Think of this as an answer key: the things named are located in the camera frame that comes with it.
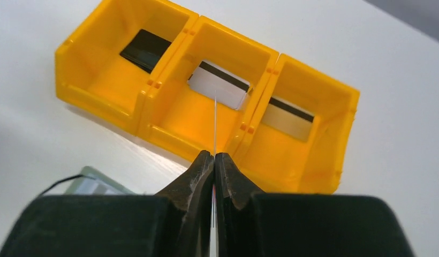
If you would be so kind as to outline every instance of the white surface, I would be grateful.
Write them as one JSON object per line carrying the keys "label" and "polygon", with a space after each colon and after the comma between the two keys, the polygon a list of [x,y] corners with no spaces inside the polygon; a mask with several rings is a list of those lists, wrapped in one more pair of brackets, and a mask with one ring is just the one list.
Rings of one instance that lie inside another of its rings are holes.
{"label": "white surface", "polygon": [[[176,2],[361,90],[338,192],[384,199],[416,254],[439,256],[438,43],[362,1]],[[55,98],[53,52],[97,3],[0,1],[0,244],[85,165],[148,193],[183,169]]]}

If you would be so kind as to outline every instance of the yellow plastic bin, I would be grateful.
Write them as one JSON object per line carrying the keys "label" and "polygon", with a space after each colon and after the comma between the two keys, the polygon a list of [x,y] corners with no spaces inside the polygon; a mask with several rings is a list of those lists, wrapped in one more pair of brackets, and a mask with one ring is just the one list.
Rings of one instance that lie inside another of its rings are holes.
{"label": "yellow plastic bin", "polygon": [[[165,0],[104,0],[56,51],[57,96],[136,134],[146,94],[198,14]],[[151,74],[120,55],[144,29],[171,42]]]}
{"label": "yellow plastic bin", "polygon": [[250,122],[255,132],[235,152],[240,170],[268,192],[333,193],[358,98],[357,90],[281,55]]}
{"label": "yellow plastic bin", "polygon": [[195,69],[209,61],[250,84],[242,109],[217,105],[216,151],[231,153],[248,130],[278,52],[206,17],[187,35],[148,94],[138,136],[192,161],[214,145],[214,100],[190,89]]}

